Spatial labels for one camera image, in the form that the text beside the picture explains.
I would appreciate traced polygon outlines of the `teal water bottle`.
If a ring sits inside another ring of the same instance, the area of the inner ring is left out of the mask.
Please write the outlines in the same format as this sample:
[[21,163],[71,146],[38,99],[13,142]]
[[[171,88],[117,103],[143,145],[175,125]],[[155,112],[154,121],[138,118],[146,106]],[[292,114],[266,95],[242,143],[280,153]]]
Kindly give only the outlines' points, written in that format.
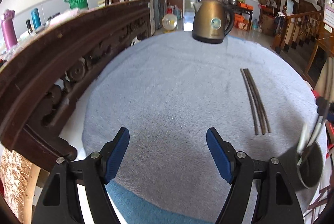
[[35,30],[37,30],[39,27],[41,27],[41,20],[40,20],[40,15],[39,15],[39,11],[37,8],[34,8],[31,11],[31,18],[33,21],[33,27]]

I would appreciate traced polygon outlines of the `grey towel table cover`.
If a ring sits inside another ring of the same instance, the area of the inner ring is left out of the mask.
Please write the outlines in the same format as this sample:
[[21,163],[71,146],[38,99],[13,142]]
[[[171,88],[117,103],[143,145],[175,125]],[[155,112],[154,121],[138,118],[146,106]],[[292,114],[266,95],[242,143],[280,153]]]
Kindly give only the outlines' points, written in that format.
[[[255,135],[240,69],[249,69],[272,132]],[[169,212],[214,223],[230,186],[207,147],[214,127],[251,158],[268,161],[294,146],[317,117],[315,97],[282,58],[228,36],[154,36],[122,51],[100,74],[85,114],[83,146],[99,151],[121,127],[130,143],[113,182]]]

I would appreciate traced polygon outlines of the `wooden stair railing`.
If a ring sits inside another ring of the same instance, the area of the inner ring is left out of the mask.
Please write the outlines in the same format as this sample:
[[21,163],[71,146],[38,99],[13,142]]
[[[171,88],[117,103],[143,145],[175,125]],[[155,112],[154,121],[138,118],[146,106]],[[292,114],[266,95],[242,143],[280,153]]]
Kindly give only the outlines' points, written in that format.
[[296,49],[311,39],[319,36],[320,27],[323,21],[323,11],[316,10],[305,13],[287,15],[286,11],[278,12],[274,18],[275,37],[271,48],[280,53],[290,48]]

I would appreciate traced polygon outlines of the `floral patterned cushion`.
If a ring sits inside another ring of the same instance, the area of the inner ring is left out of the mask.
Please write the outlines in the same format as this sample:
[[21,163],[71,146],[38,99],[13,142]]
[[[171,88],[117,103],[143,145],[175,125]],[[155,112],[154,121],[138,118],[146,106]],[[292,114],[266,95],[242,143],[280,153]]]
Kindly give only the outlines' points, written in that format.
[[27,190],[32,163],[16,151],[3,149],[1,156],[1,180],[4,198],[21,223],[31,223],[24,219],[24,198]]

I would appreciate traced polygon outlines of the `bronze electric kettle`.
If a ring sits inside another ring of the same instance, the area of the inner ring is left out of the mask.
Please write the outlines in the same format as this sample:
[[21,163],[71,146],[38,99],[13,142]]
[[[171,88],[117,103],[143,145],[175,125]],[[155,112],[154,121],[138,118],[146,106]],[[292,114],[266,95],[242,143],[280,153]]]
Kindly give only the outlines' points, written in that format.
[[219,0],[201,0],[195,6],[192,37],[203,43],[221,44],[234,26],[233,9]]

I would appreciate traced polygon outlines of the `purple water bottle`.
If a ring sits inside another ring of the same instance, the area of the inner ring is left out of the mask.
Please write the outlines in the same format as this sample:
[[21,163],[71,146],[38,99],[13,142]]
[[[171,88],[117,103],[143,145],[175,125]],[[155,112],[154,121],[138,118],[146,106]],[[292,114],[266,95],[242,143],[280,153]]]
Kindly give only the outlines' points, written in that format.
[[1,14],[1,28],[7,50],[10,50],[18,42],[13,24],[14,17],[14,10],[6,9],[4,13]]

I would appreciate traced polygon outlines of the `dark metal utensil cup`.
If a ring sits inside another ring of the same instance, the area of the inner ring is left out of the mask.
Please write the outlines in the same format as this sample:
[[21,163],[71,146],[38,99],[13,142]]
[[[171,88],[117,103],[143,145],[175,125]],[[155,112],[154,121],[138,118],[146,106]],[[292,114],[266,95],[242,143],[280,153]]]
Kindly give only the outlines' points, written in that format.
[[323,156],[317,141],[305,148],[301,160],[297,161],[297,175],[304,188],[318,185],[323,170]]

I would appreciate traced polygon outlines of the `dark wooden side table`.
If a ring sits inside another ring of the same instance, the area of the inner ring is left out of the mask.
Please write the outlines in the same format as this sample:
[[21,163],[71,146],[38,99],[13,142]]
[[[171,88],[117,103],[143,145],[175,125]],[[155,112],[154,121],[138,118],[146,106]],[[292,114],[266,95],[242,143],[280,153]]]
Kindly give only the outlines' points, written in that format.
[[237,5],[228,4],[233,12],[238,15],[236,22],[243,22],[247,24],[247,31],[251,30],[251,23],[253,20],[254,7],[245,3],[239,3]]

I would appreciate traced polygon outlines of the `dark wooden chopstick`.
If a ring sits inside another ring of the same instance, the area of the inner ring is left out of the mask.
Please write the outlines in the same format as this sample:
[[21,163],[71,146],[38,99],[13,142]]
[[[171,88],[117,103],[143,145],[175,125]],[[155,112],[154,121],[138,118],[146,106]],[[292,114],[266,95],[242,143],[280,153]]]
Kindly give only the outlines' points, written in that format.
[[255,106],[256,120],[257,120],[258,126],[260,127],[259,111],[257,110],[258,105],[257,105],[257,102],[255,101],[255,95],[254,95],[254,93],[253,93],[252,91],[251,91],[251,94],[252,94],[252,96],[253,96],[253,102],[254,102],[254,106]]
[[260,120],[260,127],[261,127],[261,130],[262,130],[262,134],[264,135],[266,133],[271,133],[272,130],[271,130],[271,127],[270,127],[270,124],[269,124],[268,116],[267,116],[266,110],[264,108],[264,104],[262,102],[262,99],[260,97],[259,90],[256,86],[256,83],[255,83],[254,79],[253,79],[253,76],[251,75],[249,69],[244,69],[244,72],[246,74],[247,80],[249,81],[251,91],[255,95],[255,101],[257,102],[257,105],[258,105],[257,110],[259,111],[259,120]]
[[247,95],[248,95],[248,98],[249,98],[250,109],[251,109],[251,114],[252,114],[253,123],[254,123],[254,132],[255,132],[255,135],[258,135],[259,134],[258,123],[257,123],[257,120],[256,120],[256,113],[255,113],[255,106],[254,106],[254,102],[253,102],[253,96],[251,94],[250,86],[249,86],[249,83],[247,81],[245,72],[243,71],[243,69],[240,69],[240,72],[242,74],[242,78],[243,78],[243,81],[245,83],[245,88],[246,88]]

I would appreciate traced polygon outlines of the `white electric fan heater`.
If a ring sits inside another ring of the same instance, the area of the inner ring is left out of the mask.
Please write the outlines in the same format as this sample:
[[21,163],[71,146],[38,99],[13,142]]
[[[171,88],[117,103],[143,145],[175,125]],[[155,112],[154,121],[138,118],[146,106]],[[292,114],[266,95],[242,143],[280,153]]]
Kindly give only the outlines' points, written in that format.
[[178,20],[176,15],[172,13],[164,15],[162,19],[163,33],[173,32],[177,27],[177,22]]

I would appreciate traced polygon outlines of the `carved dark wooden sideboard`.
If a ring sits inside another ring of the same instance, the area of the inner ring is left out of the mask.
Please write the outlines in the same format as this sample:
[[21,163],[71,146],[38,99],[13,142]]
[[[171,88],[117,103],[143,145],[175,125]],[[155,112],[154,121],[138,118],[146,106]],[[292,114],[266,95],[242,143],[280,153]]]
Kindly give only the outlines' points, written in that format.
[[82,12],[33,38],[1,67],[1,143],[51,171],[77,150],[60,133],[76,103],[133,39],[151,34],[148,0]]

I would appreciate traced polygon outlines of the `blue table cloth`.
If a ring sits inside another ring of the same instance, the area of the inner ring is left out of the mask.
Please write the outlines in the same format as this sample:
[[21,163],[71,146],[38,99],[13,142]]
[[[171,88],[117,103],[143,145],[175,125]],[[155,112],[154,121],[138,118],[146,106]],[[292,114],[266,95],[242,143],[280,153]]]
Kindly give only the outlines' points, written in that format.
[[209,223],[163,210],[113,181],[109,182],[106,190],[126,223]]

